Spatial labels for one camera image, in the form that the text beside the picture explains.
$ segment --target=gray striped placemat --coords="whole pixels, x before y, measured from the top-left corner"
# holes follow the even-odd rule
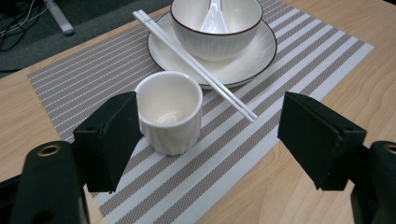
[[[195,222],[277,143],[285,91],[320,100],[373,49],[278,0],[260,2],[277,54],[264,72],[232,89],[259,119],[250,123],[214,91],[204,91],[194,148],[164,157],[143,138],[117,191],[93,194],[109,223]],[[148,33],[138,25],[29,76],[63,140],[72,142],[72,131],[110,96],[162,70],[149,56]]]

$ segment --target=white bowl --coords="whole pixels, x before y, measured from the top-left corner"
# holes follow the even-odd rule
[[[233,57],[249,45],[262,20],[257,0],[224,0],[222,14],[227,34],[201,31],[209,0],[175,0],[171,5],[173,27],[180,44],[190,54],[209,62]]]

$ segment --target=chopstick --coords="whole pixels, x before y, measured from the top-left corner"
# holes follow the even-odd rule
[[[242,101],[240,101],[230,90],[213,77],[206,68],[196,61],[186,50],[184,50],[172,37],[170,37],[149,15],[143,10],[134,12],[134,16],[166,44],[180,59],[187,63],[198,75],[207,82],[213,90],[226,99],[230,104],[245,116],[250,122],[258,118]]]

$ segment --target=dark bowl rim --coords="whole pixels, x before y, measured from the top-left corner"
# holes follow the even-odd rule
[[[257,1],[257,0],[256,0],[256,2],[259,4],[260,8],[262,9],[262,4],[260,4],[260,2]],[[175,1],[172,2],[171,6],[170,6],[170,9],[169,9],[169,12],[170,12],[170,14],[171,14],[171,16],[172,16],[172,19],[173,19],[174,21],[176,21],[177,24],[179,24],[180,26],[184,27],[185,29],[190,30],[190,31],[192,31],[192,32],[195,32],[195,33],[197,33],[197,34],[201,34],[201,35],[213,35],[213,36],[240,35],[240,34],[242,34],[242,33],[245,33],[245,32],[247,32],[247,31],[249,31],[249,30],[254,29],[254,28],[257,27],[257,26],[260,24],[260,22],[262,21],[263,11],[261,10],[262,15],[260,16],[259,20],[258,20],[254,25],[252,25],[251,27],[249,27],[249,28],[247,28],[247,29],[245,29],[245,30],[238,31],[238,32],[234,32],[234,33],[227,33],[227,34],[212,34],[212,33],[202,32],[202,31],[194,30],[194,29],[192,29],[192,28],[190,28],[190,27],[184,25],[183,23],[181,23],[178,19],[176,19],[176,17],[175,17],[174,14],[173,14],[173,11],[172,11],[172,7],[173,7],[173,4],[174,4],[174,3],[175,3]]]

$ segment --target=bowl rim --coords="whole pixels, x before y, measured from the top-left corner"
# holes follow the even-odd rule
[[[259,19],[257,20],[257,22],[254,23],[254,25],[250,26],[249,28],[247,28],[247,29],[245,29],[245,30],[242,30],[242,31],[233,32],[233,33],[227,33],[227,34],[213,34],[213,33],[202,32],[202,31],[199,31],[199,30],[194,30],[194,29],[192,29],[192,28],[190,28],[190,27],[184,25],[183,23],[181,23],[178,19],[176,19],[175,15],[174,15],[174,13],[173,13],[173,10],[172,10],[173,4],[174,4],[175,2],[176,2],[176,1],[173,1],[173,2],[172,2],[171,6],[170,6],[170,9],[169,9],[169,12],[170,12],[170,14],[171,14],[171,16],[172,16],[172,19],[173,19],[175,22],[177,22],[177,24],[179,24],[180,26],[184,27],[185,29],[190,30],[190,31],[192,31],[192,32],[195,32],[195,33],[197,33],[197,34],[201,34],[201,35],[213,35],[213,36],[239,35],[239,34],[242,34],[242,33],[247,32],[247,31],[249,31],[249,30],[254,29],[254,28],[257,27],[257,26],[260,24],[260,22],[262,21],[262,15],[263,15],[262,4],[260,4],[260,2],[258,2],[258,1],[256,0],[256,2],[257,2],[257,3],[259,4],[259,6],[260,6],[260,9],[261,9],[261,13],[262,13],[262,14],[261,14],[261,16],[259,17]]]
[[[176,128],[181,125],[185,125],[190,120],[192,120],[194,117],[196,117],[198,113],[200,113],[199,111],[202,110],[202,105],[203,105],[203,100],[204,100],[201,86],[192,77],[189,77],[187,74],[184,74],[184,73],[181,73],[178,71],[161,71],[161,72],[157,72],[157,73],[154,73],[154,74],[151,74],[151,75],[145,77],[143,80],[141,80],[137,84],[137,86],[134,89],[134,91],[137,93],[137,97],[139,94],[139,90],[142,88],[142,86],[144,84],[146,84],[147,82],[150,82],[152,79],[154,79],[156,77],[181,77],[182,79],[187,80],[198,93],[198,95],[197,95],[198,96],[198,99],[197,99],[198,104],[195,106],[195,108],[192,110],[192,112],[186,118],[179,120],[177,122],[174,122],[174,123],[159,123],[159,122],[153,121],[152,119],[148,119],[147,116],[143,115],[140,112],[140,110],[137,109],[137,113],[138,113],[139,119],[141,119],[141,121],[143,121],[144,123],[146,123],[149,126],[153,126],[158,129],[172,129],[172,128]]]
[[[161,15],[161,16],[156,20],[156,22],[158,22],[162,17],[165,17],[165,16],[167,16],[168,14],[170,14],[170,12],[166,12],[165,14]],[[272,56],[271,61],[270,61],[267,65],[265,65],[264,68],[263,68],[261,71],[259,71],[259,72],[257,72],[256,74],[252,75],[252,77],[250,77],[250,78],[248,78],[248,79],[241,80],[241,81],[235,81],[235,82],[231,82],[231,83],[224,84],[227,88],[235,88],[235,87],[241,86],[241,85],[243,85],[243,84],[245,84],[245,83],[248,83],[250,80],[252,80],[253,78],[257,77],[257,76],[258,76],[259,74],[261,74],[264,70],[266,70],[266,69],[272,64],[272,62],[274,61],[275,56],[276,56],[276,54],[277,54],[277,44],[278,44],[278,40],[276,39],[274,30],[269,26],[269,24],[268,24],[265,20],[261,20],[261,21],[270,29],[270,31],[271,31],[271,33],[272,33],[274,39],[275,39],[275,52],[274,52],[274,55]],[[147,36],[147,42],[148,42],[148,43],[149,43],[149,38],[150,38],[151,35],[154,35],[154,34],[149,33],[148,36]],[[148,49],[148,53],[149,53],[150,57],[153,59],[153,61],[154,61],[159,67],[161,67],[161,69],[163,69],[164,71],[176,71],[176,70],[166,70],[166,69],[163,68],[156,60],[154,60],[154,57],[152,56],[152,52],[151,52],[149,49]],[[209,84],[198,83],[198,85],[201,87],[202,90],[211,90],[211,91],[213,90],[213,89],[210,88],[210,85],[209,85]]]

